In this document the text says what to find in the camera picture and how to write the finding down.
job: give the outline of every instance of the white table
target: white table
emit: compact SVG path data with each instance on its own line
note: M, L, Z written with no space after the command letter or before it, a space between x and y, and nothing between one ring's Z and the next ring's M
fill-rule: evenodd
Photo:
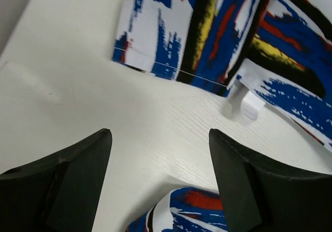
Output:
M228 103L110 61L121 0L31 0L0 59L0 171L100 128L114 142L93 231L123 231L180 181L216 189L210 128L289 165L332 173L332 154L264 108L242 126Z

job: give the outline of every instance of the colorful fabric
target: colorful fabric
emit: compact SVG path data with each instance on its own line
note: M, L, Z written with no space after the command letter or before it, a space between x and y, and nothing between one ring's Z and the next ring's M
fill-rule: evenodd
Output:
M170 192L126 231L224 232L227 226L219 195L188 187Z
M332 0L126 0L113 60L226 97L235 80L332 150Z

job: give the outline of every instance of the patterned cloth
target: patterned cloth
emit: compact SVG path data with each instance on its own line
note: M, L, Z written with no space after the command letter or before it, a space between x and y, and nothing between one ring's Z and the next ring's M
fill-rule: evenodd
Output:
M227 226L218 194L182 188L170 192L126 231L224 232Z
M113 60L226 97L240 80L332 150L332 0L126 0Z

